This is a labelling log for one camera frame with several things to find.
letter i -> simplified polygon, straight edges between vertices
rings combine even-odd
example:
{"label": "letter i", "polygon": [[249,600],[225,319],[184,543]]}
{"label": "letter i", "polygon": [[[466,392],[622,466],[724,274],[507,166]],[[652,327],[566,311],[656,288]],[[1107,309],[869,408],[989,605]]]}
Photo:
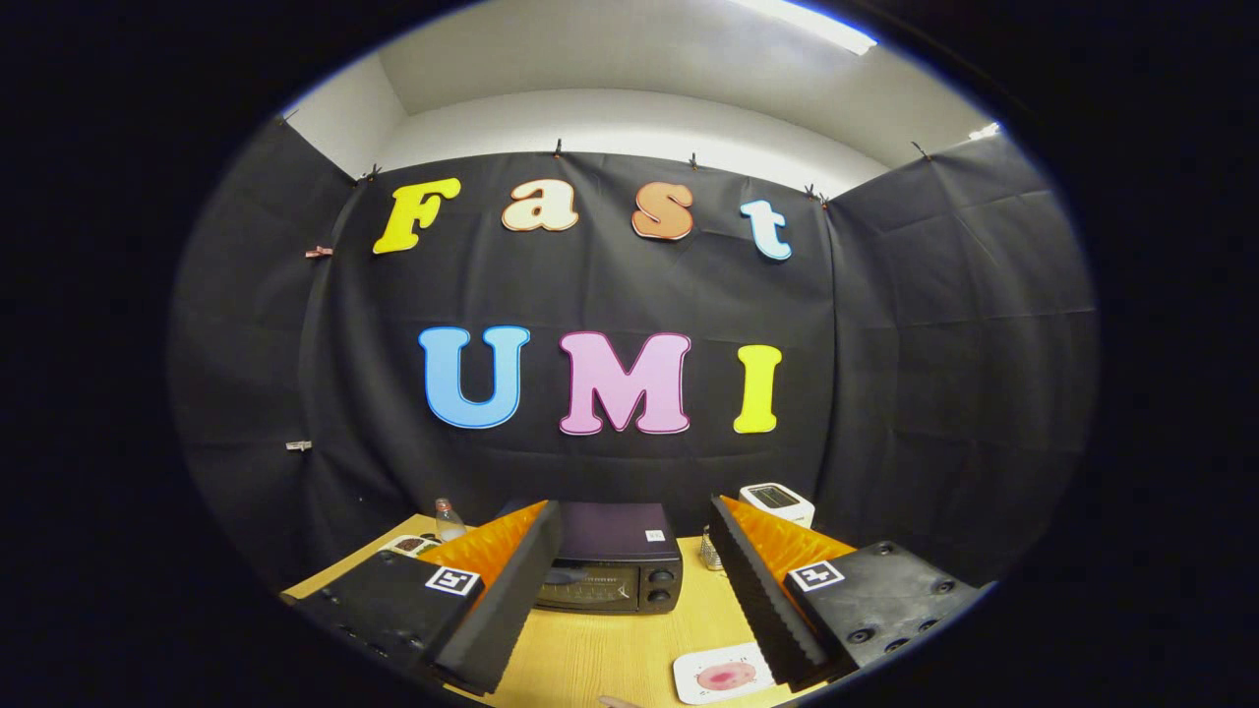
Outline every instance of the letter i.
{"label": "letter i", "polygon": [[739,348],[743,362],[743,411],[734,420],[734,432],[769,432],[778,425],[773,413],[774,367],[783,354],[774,346],[749,344]]}

light blue letter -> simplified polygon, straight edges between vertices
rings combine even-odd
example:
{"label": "light blue letter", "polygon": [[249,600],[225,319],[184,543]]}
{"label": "light blue letter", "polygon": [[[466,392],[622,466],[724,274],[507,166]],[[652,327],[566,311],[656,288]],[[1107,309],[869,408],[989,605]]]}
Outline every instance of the light blue letter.
{"label": "light blue letter", "polygon": [[739,213],[752,218],[752,239],[757,242],[757,248],[774,261],[791,258],[791,246],[778,241],[778,229],[786,227],[787,219],[782,214],[774,213],[774,208],[764,199],[748,202],[739,207]]}
{"label": "light blue letter", "polygon": [[482,339],[494,349],[494,397],[483,403],[463,398],[460,388],[460,354],[470,339],[467,330],[460,328],[429,328],[419,334],[428,407],[456,427],[501,426],[520,406],[520,348],[529,341],[529,330],[511,326],[485,330]]}

pink letter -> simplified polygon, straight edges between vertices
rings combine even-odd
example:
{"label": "pink letter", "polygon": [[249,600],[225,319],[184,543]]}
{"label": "pink letter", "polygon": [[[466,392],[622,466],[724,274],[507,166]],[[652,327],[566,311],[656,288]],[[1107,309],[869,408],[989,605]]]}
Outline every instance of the pink letter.
{"label": "pink letter", "polygon": [[602,333],[565,334],[559,348],[573,362],[573,394],[559,430],[568,435],[594,435],[603,430],[603,421],[594,414],[596,394],[617,432],[630,427],[630,416],[643,396],[647,403],[637,421],[640,431],[663,435],[691,427],[682,413],[682,357],[691,349],[686,336],[651,335],[628,374]]}

white wall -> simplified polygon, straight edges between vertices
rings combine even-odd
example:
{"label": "white wall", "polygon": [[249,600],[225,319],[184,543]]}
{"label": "white wall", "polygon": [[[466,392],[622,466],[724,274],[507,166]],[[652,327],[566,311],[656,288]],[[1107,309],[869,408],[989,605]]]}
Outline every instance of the white wall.
{"label": "white wall", "polygon": [[472,155],[550,151],[556,139],[573,152],[682,163],[695,152],[701,166],[798,190],[812,183],[827,198],[888,171],[844,144],[762,113],[614,89],[514,93],[419,113],[397,126],[374,160],[381,170],[392,170]]}
{"label": "white wall", "polygon": [[288,123],[351,176],[371,170],[407,117],[375,52],[313,88],[285,110],[290,113]]}

ceiling light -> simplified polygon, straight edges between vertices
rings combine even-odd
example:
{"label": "ceiling light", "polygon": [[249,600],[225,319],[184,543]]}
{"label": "ceiling light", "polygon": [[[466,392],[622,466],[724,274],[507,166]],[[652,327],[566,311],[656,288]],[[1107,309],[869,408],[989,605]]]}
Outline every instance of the ceiling light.
{"label": "ceiling light", "polygon": [[980,140],[981,137],[990,137],[990,136],[997,135],[997,131],[1000,131],[1000,130],[1001,130],[1000,125],[997,125],[997,123],[988,123],[988,125],[981,127],[980,130],[972,130],[971,131],[971,140]]}
{"label": "ceiling light", "polygon": [[827,42],[838,44],[857,55],[865,54],[871,47],[879,44],[874,39],[870,39],[865,34],[838,20],[833,20],[821,13],[815,13],[813,10],[807,10],[799,5],[792,5],[791,3],[786,3],[783,0],[730,1],[772,18],[791,23],[799,29],[811,31],[822,39],[826,39]]}

